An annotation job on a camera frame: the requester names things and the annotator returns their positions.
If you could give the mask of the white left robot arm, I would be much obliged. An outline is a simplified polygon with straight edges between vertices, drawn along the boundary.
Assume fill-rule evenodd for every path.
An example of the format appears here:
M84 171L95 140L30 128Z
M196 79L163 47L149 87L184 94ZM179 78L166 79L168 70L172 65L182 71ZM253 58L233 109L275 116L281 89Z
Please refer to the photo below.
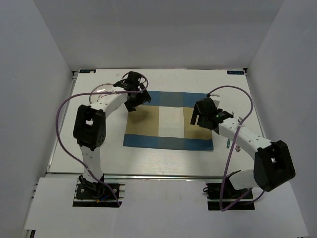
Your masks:
M100 95L97 101L88 106L81 105L77 110L73 137L80 147L84 163L84 174L79 180L88 185L87 191L94 198L101 197L105 191L100 147L106 139L106 119L121 105L128 112L134 112L137 106L151 101L142 79L148 83L144 75L130 71L114 83L111 90L93 92L93 95Z

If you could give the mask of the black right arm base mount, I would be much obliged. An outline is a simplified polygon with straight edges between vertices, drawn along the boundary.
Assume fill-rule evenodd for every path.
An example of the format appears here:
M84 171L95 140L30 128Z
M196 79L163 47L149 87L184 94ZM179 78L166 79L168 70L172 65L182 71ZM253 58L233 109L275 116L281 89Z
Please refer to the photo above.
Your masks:
M207 181L203 188L203 193L207 196L207 204L209 211L221 211L220 209L220 189L221 181ZM240 198L244 193L248 192L235 205L229 208L229 211L255 210L253 194L247 188L235 190L231 182L226 181L222 195L222 207L226 208L236 199Z

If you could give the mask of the blue tan white placemat cloth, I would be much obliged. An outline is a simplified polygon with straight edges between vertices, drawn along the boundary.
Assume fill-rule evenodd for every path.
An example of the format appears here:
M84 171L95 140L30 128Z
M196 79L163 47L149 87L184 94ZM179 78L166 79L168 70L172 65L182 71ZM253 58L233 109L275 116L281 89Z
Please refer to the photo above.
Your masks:
M151 91L150 96L150 102L128 113L123 146L213 151L212 132L190 124L204 93Z

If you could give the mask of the white plate with red print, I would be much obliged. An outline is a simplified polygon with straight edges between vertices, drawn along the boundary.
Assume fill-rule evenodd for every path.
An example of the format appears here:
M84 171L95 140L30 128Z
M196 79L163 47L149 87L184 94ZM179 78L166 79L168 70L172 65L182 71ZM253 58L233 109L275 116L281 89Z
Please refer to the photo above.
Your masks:
M107 91L111 91L113 88L113 84L111 83L104 83L98 85L96 88L92 90L92 95L89 96L89 103L93 104L96 103L99 99L106 96Z

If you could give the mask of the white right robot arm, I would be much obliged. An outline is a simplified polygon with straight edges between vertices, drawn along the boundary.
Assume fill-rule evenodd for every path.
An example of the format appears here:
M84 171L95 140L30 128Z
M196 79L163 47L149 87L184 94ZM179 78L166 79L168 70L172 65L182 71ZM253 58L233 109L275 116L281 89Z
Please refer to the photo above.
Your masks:
M245 188L261 188L270 192L296 175L289 148L285 142L272 142L239 126L234 116L218 109L211 98L198 100L190 124L209 130L233 141L254 160L254 168L238 172L224 184L224 193L236 197Z

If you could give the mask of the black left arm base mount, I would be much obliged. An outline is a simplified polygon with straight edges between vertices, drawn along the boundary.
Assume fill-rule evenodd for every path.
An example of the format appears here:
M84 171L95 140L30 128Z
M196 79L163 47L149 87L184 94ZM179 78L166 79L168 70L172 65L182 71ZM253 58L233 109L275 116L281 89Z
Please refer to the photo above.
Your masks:
M82 175L77 180L73 207L119 208L125 192L125 184L86 181Z

